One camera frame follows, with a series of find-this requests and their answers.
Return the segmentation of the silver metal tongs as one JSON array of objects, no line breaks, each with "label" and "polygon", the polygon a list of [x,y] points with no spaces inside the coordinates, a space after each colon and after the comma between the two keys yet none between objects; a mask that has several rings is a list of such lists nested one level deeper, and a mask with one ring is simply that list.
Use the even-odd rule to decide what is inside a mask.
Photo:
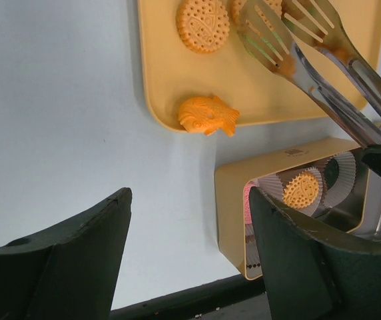
[{"label": "silver metal tongs", "polygon": [[[310,64],[296,39],[333,62],[381,117],[381,76],[355,48],[329,1],[282,1],[279,17],[264,1],[247,1],[238,18],[238,36],[247,52],[271,73],[298,87],[335,121],[359,146],[381,145],[381,130],[341,95]],[[284,61],[272,63],[251,45],[245,20],[266,21],[290,51]]]}]

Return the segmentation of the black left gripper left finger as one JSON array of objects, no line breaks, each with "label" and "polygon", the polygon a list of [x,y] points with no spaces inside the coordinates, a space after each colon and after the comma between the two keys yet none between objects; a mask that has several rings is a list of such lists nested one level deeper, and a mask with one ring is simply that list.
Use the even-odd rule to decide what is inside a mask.
[{"label": "black left gripper left finger", "polygon": [[131,222],[122,188],[0,246],[0,319],[108,319]]}]

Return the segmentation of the pink sandwich cookie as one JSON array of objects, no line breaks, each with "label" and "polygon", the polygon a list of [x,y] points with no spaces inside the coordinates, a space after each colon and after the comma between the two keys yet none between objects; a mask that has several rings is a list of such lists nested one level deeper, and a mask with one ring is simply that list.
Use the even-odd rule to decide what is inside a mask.
[{"label": "pink sandwich cookie", "polygon": [[250,212],[250,202],[249,202],[249,195],[250,195],[250,190],[253,187],[258,187],[256,183],[253,181],[248,182],[244,189],[243,189],[243,205],[244,205],[244,223],[246,225],[252,223],[252,216]]}]

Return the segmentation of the black sandwich cookie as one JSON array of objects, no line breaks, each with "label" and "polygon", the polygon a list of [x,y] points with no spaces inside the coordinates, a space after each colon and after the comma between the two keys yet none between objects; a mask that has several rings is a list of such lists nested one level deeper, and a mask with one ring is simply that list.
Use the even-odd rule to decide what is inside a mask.
[{"label": "black sandwich cookie", "polygon": [[329,188],[335,184],[340,172],[339,164],[335,158],[331,158],[324,168],[324,178]]}]

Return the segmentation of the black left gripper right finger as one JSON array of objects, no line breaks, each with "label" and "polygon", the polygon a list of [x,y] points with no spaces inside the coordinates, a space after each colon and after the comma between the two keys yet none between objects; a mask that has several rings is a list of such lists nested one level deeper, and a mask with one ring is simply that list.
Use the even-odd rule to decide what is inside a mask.
[{"label": "black left gripper right finger", "polygon": [[249,194],[273,319],[381,319],[381,243]]}]

